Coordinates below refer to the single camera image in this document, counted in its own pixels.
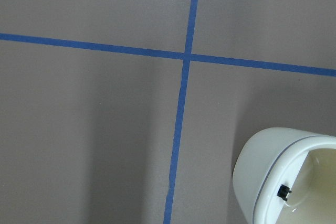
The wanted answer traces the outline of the cream white ceramic bowl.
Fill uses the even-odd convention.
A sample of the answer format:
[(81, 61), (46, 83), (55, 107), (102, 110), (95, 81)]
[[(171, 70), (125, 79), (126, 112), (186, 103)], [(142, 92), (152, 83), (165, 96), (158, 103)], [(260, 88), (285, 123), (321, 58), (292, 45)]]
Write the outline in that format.
[(238, 156), (233, 189), (248, 223), (335, 223), (335, 137), (259, 131)]

